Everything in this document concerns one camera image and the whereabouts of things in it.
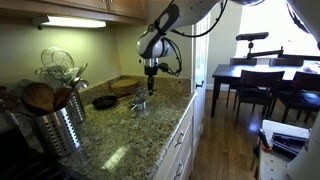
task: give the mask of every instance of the wall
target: wall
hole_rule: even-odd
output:
[[[148,1],[147,10],[148,17],[147,21],[153,23],[153,21],[159,16],[159,14],[165,9],[169,4],[170,0],[159,0],[159,1]],[[138,60],[141,58],[136,51],[136,44],[140,36],[145,32],[147,26],[118,26],[116,29],[116,39],[117,45],[120,54],[120,61],[122,67],[122,73],[125,75],[144,75],[144,66],[143,63],[139,64]],[[186,34],[191,34],[191,26],[177,28],[181,32]],[[188,78],[191,79],[191,67],[192,67],[192,39],[183,38],[181,36],[175,35],[173,33],[168,33],[167,36],[169,39],[173,40],[180,48],[183,66],[182,72],[179,78]],[[169,67],[176,71],[178,69],[178,62],[176,56],[172,53],[168,57],[163,57],[159,59],[160,62],[166,62],[169,64]],[[167,73],[158,71],[158,77],[174,77],[168,75]]]
[[[21,79],[33,79],[33,72],[43,67],[41,53],[60,47],[73,58],[76,67],[88,62],[83,78],[90,85],[121,75],[118,49],[111,27],[75,29],[32,25],[0,25],[0,85],[10,88]]]
[[[229,1],[220,22],[210,33],[207,67],[207,84],[210,89],[214,82],[212,74],[217,65],[229,64],[230,57],[236,54],[237,41],[235,38],[239,34],[241,12],[242,6]],[[211,24],[214,24],[219,13],[220,8],[218,7],[212,10]]]

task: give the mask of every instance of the utensil holder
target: utensil holder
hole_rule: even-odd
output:
[[[44,152],[54,157],[64,157],[80,147],[68,108],[29,120]]]
[[[74,90],[71,97],[68,100],[67,107],[70,110],[72,119],[77,123],[82,123],[86,119],[86,113],[84,111],[80,95],[78,90]]]

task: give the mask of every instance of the dark wooden table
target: dark wooden table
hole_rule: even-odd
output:
[[[285,71],[283,80],[292,81],[296,71],[304,71],[303,67],[294,66],[269,66],[269,65],[228,65],[219,64],[214,71],[212,77],[214,78],[211,117],[214,117],[214,111],[216,108],[216,102],[219,98],[219,92],[221,84],[230,84],[232,80],[239,79],[241,70],[259,71],[259,72],[273,72],[273,71]]]

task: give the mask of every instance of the granite countertop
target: granite countertop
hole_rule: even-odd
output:
[[[90,179],[152,179],[194,94],[146,97],[144,112],[130,111],[134,96],[108,110],[85,106],[76,125],[81,147],[60,163]]]

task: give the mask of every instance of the frying pan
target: frying pan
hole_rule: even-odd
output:
[[[117,104],[117,96],[103,96],[92,101],[96,109],[108,109]]]

